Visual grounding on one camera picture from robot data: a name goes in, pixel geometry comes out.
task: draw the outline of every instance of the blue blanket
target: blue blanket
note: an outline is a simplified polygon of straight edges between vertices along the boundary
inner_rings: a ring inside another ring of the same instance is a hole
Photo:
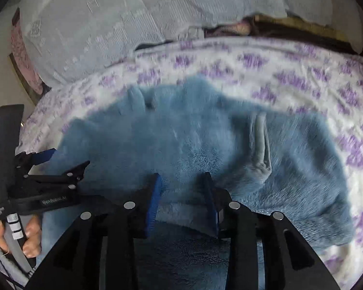
[[[81,190],[115,203],[152,173],[163,178],[159,222],[149,240],[136,241],[142,289],[225,288],[229,244],[210,236],[198,182],[205,171],[251,210],[283,212],[316,250],[352,238],[347,184],[322,116],[230,99],[198,78],[132,87],[72,121],[46,172],[86,160]]]

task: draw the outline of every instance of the floor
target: floor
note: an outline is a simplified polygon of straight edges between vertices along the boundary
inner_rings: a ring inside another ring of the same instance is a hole
[[[34,105],[18,80],[8,57],[11,53],[11,20],[19,1],[9,0],[0,13],[0,106],[23,104],[25,120],[34,110]]]

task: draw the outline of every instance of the floral bedsheet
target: floral bedsheet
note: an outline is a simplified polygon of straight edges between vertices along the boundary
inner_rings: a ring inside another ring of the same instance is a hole
[[[57,147],[69,122],[118,99],[131,84],[177,84],[202,74],[231,97],[289,113],[322,113],[345,164],[356,235],[323,254],[342,290],[363,273],[363,58],[268,38],[226,37],[135,52],[103,72],[51,90],[28,118],[18,152]]]

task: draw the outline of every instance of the metal rivet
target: metal rivet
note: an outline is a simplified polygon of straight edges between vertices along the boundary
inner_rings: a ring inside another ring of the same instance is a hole
[[[241,204],[236,202],[236,201],[232,201],[229,203],[229,207],[231,209],[240,209],[241,208]]]
[[[124,208],[125,209],[133,209],[133,208],[135,208],[136,207],[136,204],[134,203],[134,202],[126,202],[125,204],[124,204]]]
[[[275,211],[273,213],[273,218],[276,220],[283,220],[284,219],[284,214],[280,213],[279,211]]]
[[[87,219],[89,219],[91,217],[91,212],[89,212],[89,211],[85,211],[85,212],[83,212],[82,214],[81,214],[81,219],[82,220],[87,220]]]

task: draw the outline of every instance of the human hand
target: human hand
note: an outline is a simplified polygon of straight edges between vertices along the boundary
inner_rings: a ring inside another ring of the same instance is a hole
[[[27,258],[33,258],[40,254],[41,240],[42,240],[42,228],[40,219],[38,216],[33,216],[28,222],[27,226],[24,228],[25,235],[27,236],[27,241],[23,245],[23,253]],[[4,253],[8,253],[8,245],[4,239],[5,227],[0,221],[0,248]]]

